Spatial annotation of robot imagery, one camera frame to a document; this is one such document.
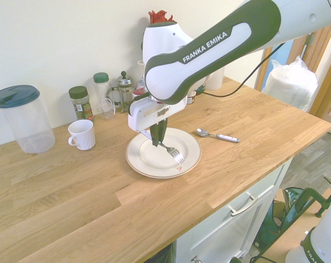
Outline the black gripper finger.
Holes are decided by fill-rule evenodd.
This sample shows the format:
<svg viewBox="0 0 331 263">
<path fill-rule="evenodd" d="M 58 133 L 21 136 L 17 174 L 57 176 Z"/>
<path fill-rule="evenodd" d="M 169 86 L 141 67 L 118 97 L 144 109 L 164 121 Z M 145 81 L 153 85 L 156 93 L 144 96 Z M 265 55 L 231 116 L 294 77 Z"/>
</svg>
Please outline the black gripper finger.
<svg viewBox="0 0 331 263">
<path fill-rule="evenodd" d="M 168 119 L 165 118 L 159 122 L 159 142 L 162 143 L 165 137 Z"/>
<path fill-rule="evenodd" d="M 153 146 L 157 147 L 160 140 L 160 124 L 154 124 L 150 127 L 150 134 L 152 137 Z"/>
</svg>

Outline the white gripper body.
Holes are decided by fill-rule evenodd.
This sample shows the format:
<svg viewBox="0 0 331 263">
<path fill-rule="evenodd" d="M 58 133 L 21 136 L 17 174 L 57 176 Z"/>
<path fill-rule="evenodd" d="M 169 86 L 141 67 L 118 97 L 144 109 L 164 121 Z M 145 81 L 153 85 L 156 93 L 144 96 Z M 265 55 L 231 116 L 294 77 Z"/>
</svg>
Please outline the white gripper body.
<svg viewBox="0 0 331 263">
<path fill-rule="evenodd" d="M 135 132 L 140 132 L 176 114 L 185 107 L 186 98 L 174 105 L 158 103 L 151 98 L 143 98 L 132 103 L 128 125 Z"/>
</svg>

